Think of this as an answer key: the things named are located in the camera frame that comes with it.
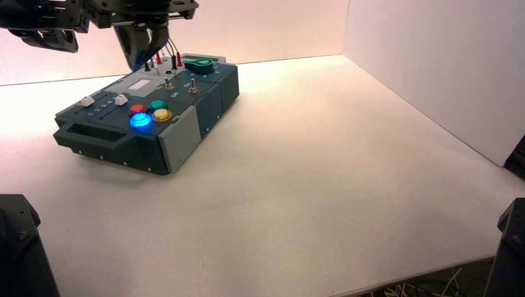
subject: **round button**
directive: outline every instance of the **round button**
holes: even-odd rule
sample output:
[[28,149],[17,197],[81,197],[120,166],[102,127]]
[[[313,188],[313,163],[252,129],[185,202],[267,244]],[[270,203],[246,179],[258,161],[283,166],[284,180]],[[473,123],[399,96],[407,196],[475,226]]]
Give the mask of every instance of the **round button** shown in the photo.
[[153,113],[153,120],[155,122],[165,122],[171,119],[172,116],[173,114],[171,113],[171,111],[162,108],[160,110],[155,110],[155,112]]
[[134,116],[135,114],[146,113],[146,112],[147,112],[146,106],[142,104],[135,104],[129,109],[129,116]]
[[133,128],[143,128],[151,123],[151,116],[147,113],[138,113],[131,117],[129,125]]
[[155,110],[160,110],[160,109],[166,108],[166,107],[167,107],[166,102],[164,102],[162,100],[155,100],[152,103],[150,103],[150,105],[149,105],[149,108],[151,109],[151,112],[153,112]]

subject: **red probe plug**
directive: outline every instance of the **red probe plug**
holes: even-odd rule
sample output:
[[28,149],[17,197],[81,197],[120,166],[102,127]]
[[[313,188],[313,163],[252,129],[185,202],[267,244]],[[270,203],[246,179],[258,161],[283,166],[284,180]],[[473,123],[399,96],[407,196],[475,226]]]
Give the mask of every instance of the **red probe plug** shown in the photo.
[[158,54],[158,52],[157,52],[157,64],[158,65],[162,64],[162,60],[160,59],[160,55]]
[[177,52],[177,64],[178,64],[178,67],[182,67],[182,59],[180,58],[180,53]]

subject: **electronic control box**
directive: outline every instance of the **electronic control box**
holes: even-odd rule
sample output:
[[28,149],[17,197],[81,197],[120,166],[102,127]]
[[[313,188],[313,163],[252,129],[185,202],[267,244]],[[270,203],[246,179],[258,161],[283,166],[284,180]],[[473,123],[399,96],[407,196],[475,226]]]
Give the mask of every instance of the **electronic control box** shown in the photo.
[[156,174],[175,172],[239,95],[236,65],[223,57],[163,59],[56,115],[59,145]]

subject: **white slider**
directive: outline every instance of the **white slider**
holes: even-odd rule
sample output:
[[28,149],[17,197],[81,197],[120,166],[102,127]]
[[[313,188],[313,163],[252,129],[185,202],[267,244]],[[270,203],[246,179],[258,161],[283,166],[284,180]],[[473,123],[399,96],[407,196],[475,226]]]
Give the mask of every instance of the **white slider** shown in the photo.
[[126,96],[122,94],[118,95],[114,99],[115,99],[115,104],[118,106],[123,106],[124,104],[126,104],[126,102],[128,102],[128,99],[126,98]]
[[91,104],[95,103],[95,99],[93,99],[93,97],[91,97],[91,96],[86,96],[86,97],[80,99],[79,103],[80,103],[81,106],[88,107]]

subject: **white backdrop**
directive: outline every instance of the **white backdrop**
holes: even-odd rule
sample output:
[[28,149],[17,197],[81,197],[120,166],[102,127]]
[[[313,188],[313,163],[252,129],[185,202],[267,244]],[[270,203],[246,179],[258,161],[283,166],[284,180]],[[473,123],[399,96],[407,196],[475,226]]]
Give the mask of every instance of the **white backdrop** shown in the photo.
[[[175,20],[179,50],[255,62],[341,54],[348,0],[199,0],[193,20]],[[0,30],[0,85],[129,72],[113,29],[77,34],[76,54],[32,48]]]
[[345,54],[496,164],[525,134],[525,1],[352,0]]

